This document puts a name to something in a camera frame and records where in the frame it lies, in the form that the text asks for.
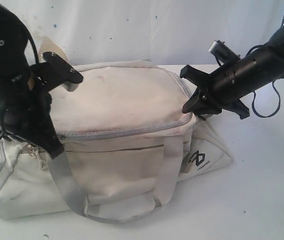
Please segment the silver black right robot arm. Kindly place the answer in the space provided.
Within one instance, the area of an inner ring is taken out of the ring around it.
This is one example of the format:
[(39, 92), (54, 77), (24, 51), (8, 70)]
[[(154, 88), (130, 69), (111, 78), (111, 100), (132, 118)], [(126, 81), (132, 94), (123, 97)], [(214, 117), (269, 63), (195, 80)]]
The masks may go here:
[(223, 110), (240, 119), (250, 116), (250, 109), (240, 100), (267, 84), (284, 79), (284, 25), (268, 42), (252, 47), (244, 57), (234, 53), (224, 42), (214, 41), (209, 52), (219, 68), (206, 73), (190, 65), (180, 71), (180, 77), (196, 86), (183, 105), (182, 112), (218, 115)]

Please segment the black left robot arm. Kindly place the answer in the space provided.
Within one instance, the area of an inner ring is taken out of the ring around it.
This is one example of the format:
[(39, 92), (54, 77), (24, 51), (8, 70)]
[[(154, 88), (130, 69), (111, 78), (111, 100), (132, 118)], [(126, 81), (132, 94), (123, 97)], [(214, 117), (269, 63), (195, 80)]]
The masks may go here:
[(33, 40), (25, 25), (0, 4), (0, 130), (54, 159), (64, 148), (50, 117), (52, 97), (25, 56), (28, 43)]

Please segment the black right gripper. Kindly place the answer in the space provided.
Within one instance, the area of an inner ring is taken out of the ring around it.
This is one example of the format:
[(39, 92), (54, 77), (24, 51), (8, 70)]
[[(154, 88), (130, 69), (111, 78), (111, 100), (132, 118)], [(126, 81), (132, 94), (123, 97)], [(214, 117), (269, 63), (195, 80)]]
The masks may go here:
[(180, 78), (192, 84), (194, 90), (182, 107), (184, 114), (219, 114), (226, 110), (243, 120), (250, 112), (240, 99), (267, 84), (267, 54), (251, 53), (212, 73), (187, 64), (181, 69)]

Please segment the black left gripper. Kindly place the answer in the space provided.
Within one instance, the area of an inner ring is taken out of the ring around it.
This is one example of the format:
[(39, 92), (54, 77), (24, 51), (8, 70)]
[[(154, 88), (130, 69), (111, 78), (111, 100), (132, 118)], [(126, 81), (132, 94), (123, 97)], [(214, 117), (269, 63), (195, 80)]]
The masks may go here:
[(0, 76), (0, 133), (43, 148), (55, 159), (64, 152), (50, 117), (52, 97), (33, 74)]

